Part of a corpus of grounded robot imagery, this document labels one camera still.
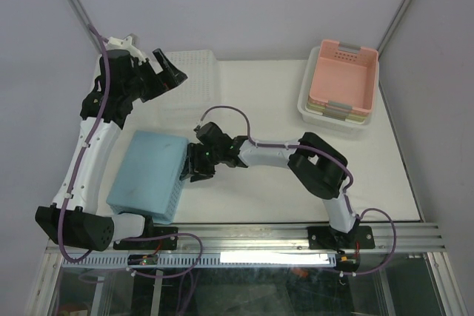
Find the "large white perforated basket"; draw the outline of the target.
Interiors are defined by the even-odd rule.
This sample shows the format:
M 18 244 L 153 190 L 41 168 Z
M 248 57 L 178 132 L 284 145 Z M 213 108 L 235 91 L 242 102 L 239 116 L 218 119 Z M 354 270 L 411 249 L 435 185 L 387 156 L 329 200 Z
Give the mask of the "large white perforated basket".
M 165 53 L 188 79 L 150 101 L 132 98 L 134 57 L 126 50 L 108 50 L 106 54 L 99 59 L 93 89 L 83 103 L 83 116 L 100 114 L 105 122 L 128 130 L 182 130 L 221 99 L 218 63 L 210 50 Z M 162 68 L 153 53 L 148 59 L 159 74 Z

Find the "light blue perforated basket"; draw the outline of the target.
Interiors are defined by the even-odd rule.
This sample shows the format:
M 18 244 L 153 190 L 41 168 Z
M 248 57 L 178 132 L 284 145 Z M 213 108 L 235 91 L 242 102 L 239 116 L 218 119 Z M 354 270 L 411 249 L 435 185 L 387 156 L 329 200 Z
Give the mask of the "light blue perforated basket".
M 114 213 L 149 215 L 155 223 L 171 224 L 184 182 L 187 138 L 137 131 L 107 196 Z

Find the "pink perforated basket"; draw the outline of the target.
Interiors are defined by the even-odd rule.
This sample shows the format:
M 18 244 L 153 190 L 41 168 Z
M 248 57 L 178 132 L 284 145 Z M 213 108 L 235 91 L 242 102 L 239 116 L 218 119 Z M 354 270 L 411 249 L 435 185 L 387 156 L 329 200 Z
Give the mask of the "pink perforated basket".
M 377 50 L 325 39 L 316 59 L 308 102 L 368 116 L 378 86 L 377 69 Z

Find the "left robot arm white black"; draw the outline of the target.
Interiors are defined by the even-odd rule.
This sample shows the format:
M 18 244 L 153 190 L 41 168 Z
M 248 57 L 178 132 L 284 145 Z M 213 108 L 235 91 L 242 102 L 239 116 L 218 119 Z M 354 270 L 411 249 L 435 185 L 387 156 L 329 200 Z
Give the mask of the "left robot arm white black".
M 151 101 L 187 79 L 161 49 L 148 58 L 128 48 L 106 50 L 97 61 L 92 90 L 81 104 L 79 139 L 63 183 L 36 223 L 61 250 L 101 252 L 130 239 L 147 248 L 155 240 L 150 214 L 97 215 L 101 180 L 111 150 L 135 101 Z

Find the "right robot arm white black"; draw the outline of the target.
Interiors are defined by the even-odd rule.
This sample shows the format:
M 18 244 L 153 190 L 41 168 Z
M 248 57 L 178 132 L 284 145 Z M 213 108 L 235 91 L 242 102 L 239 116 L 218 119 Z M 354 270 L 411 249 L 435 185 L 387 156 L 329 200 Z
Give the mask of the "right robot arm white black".
M 356 241 L 359 217 L 347 196 L 354 177 L 347 168 L 347 159 L 318 135 L 306 132 L 286 142 L 257 141 L 250 135 L 232 138 L 213 122 L 196 127 L 195 132 L 198 141 L 187 145 L 182 181 L 211 179 L 219 164 L 229 168 L 289 169 L 309 193 L 323 201 L 329 218 L 323 244 L 340 249 Z

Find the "small white perforated basket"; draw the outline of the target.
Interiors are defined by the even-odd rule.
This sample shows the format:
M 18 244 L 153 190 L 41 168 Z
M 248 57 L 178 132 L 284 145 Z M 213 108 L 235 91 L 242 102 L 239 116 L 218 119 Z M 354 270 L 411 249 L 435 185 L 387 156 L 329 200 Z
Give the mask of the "small white perforated basket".
M 363 123 L 351 120 L 338 120 L 330 116 L 324 116 L 320 112 L 308 111 L 306 108 L 307 97 L 310 91 L 310 85 L 313 79 L 313 74 L 316 69 L 316 61 L 319 54 L 320 47 L 311 49 L 304 74 L 301 82 L 301 89 L 298 94 L 297 110 L 301 115 L 303 122 L 318 127 L 327 134 L 337 135 L 338 137 L 359 140 L 368 136 L 368 132 L 373 127 L 375 118 L 378 115 L 378 91 L 375 92 L 373 112 L 364 120 Z

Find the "yellow-green perforated basket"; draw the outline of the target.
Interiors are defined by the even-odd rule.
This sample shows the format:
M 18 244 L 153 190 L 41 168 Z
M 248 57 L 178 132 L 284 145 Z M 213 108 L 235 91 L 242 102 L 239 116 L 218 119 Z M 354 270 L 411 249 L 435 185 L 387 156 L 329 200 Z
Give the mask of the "yellow-green perforated basket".
M 318 113 L 341 121 L 350 121 L 356 124 L 364 124 L 366 120 L 370 118 L 369 113 L 356 112 L 351 106 L 332 101 L 326 104 L 314 104 L 307 101 L 305 109 L 309 112 Z

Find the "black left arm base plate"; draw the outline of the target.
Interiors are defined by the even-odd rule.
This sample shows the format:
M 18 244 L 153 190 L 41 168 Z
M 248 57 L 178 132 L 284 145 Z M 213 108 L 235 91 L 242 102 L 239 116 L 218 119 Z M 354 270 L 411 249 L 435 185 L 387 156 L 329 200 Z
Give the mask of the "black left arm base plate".
M 139 238 L 115 242 L 113 249 L 154 251 L 160 246 L 159 251 L 175 251 L 178 243 L 178 237 L 174 236 L 176 233 L 178 233 L 178 227 L 157 225 Z

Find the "aluminium frame rail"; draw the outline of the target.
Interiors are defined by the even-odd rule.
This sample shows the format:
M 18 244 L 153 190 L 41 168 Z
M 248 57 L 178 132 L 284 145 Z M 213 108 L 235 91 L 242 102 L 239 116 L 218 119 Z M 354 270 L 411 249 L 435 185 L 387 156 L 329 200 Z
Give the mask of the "aluminium frame rail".
M 222 98 L 246 112 L 258 137 L 293 137 L 309 129 L 296 109 L 305 67 L 299 60 L 220 62 Z M 375 249 L 361 251 L 364 268 L 395 252 L 373 275 L 374 295 L 383 298 L 386 315 L 465 315 L 441 230 L 415 205 L 382 98 L 377 110 L 362 139 L 320 130 L 349 159 L 355 207 L 376 206 L 364 221 L 375 241 Z M 225 170 L 204 186 L 187 187 L 175 222 L 184 237 L 175 251 L 165 253 L 316 253 L 309 248 L 307 228 L 326 224 L 322 205 L 280 169 L 273 170 L 275 186 L 264 186 L 264 174 L 265 169 L 254 176 Z

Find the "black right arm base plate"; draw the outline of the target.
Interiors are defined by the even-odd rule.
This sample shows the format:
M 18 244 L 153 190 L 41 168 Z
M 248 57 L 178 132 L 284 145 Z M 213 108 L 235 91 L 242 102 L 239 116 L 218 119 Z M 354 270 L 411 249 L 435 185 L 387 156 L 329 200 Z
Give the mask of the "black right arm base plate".
M 375 249 L 373 231 L 370 226 L 356 226 L 350 232 L 336 231 L 329 225 L 310 226 L 307 228 L 310 249 L 329 249 L 345 251 L 346 249 Z

